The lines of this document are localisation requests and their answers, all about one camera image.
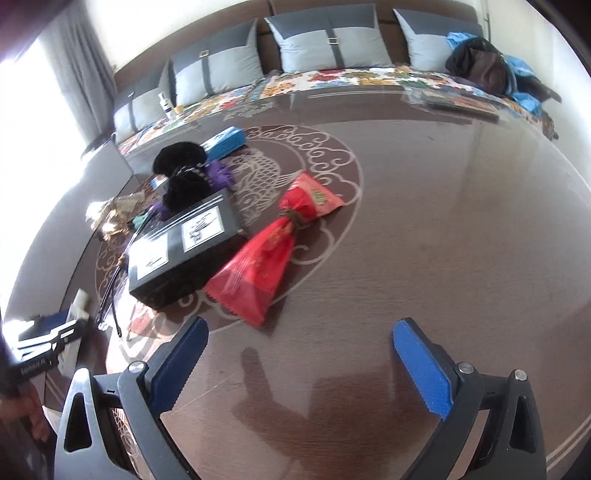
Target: light gray pillow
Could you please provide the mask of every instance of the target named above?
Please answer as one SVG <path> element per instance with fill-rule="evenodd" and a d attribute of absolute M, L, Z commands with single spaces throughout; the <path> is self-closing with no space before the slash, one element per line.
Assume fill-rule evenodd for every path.
<path fill-rule="evenodd" d="M 256 19 L 222 30 L 173 55 L 176 104 L 251 85 L 263 77 L 256 50 Z"/>
<path fill-rule="evenodd" d="M 310 8 L 265 20 L 286 73 L 392 66 L 373 4 Z"/>
<path fill-rule="evenodd" d="M 447 72 L 445 62 L 452 54 L 446 39 L 449 32 L 482 36 L 482 27 L 474 22 L 398 8 L 394 14 L 407 39 L 410 65 L 419 70 Z"/>
<path fill-rule="evenodd" d="M 158 94 L 170 98 L 169 63 L 152 69 L 133 85 L 125 87 L 115 98 L 115 141 L 123 140 L 142 131 L 165 116 Z"/>

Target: floral blanket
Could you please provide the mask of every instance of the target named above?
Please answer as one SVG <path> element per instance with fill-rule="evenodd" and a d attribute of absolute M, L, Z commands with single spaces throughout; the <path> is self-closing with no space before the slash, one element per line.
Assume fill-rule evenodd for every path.
<path fill-rule="evenodd" d="M 552 130 L 547 125 L 548 122 L 551 123 L 549 117 L 538 118 L 508 98 L 499 98 L 489 95 L 478 88 L 458 83 L 444 73 L 423 72 L 407 65 L 401 65 L 392 68 L 314 70 L 312 72 L 296 74 L 271 73 L 254 85 L 241 87 L 207 98 L 187 108 L 176 120 L 168 121 L 166 118 L 163 118 L 154 125 L 122 142 L 119 145 L 119 150 L 123 155 L 127 155 L 136 148 L 182 125 L 194 122 L 206 115 L 218 113 L 255 100 L 269 98 L 283 93 L 301 92 L 303 90 L 366 85 L 427 88 L 459 92 L 464 95 L 467 92 L 507 107 L 515 116 L 523 117 L 550 139 L 554 133 L 553 131 L 551 134 L 549 133 L 549 130 Z"/>

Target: red plastic bag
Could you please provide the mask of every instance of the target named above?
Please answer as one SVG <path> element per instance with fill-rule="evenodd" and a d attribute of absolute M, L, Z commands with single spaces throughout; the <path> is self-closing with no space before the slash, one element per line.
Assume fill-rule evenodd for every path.
<path fill-rule="evenodd" d="M 341 198 L 301 173 L 279 200 L 281 216 L 244 245 L 205 291 L 246 322 L 261 326 L 291 257 L 297 228 L 341 206 Z"/>

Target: small bottle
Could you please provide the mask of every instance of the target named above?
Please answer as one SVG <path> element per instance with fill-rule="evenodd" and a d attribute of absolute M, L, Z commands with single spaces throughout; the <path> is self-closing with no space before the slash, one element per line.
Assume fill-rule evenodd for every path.
<path fill-rule="evenodd" d="M 160 106 L 162 107 L 162 110 L 164 110 L 164 113 L 166 113 L 168 119 L 175 120 L 177 112 L 174 111 L 173 103 L 170 101 L 170 98 L 166 97 L 164 92 L 160 92 L 158 97 L 160 98 Z"/>

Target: window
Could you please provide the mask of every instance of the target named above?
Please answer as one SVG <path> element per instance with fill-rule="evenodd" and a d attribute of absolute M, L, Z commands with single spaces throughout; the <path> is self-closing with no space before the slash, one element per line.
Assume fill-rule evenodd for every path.
<path fill-rule="evenodd" d="M 0 64 L 0 308 L 43 222 L 75 185 L 85 142 L 42 45 Z"/>

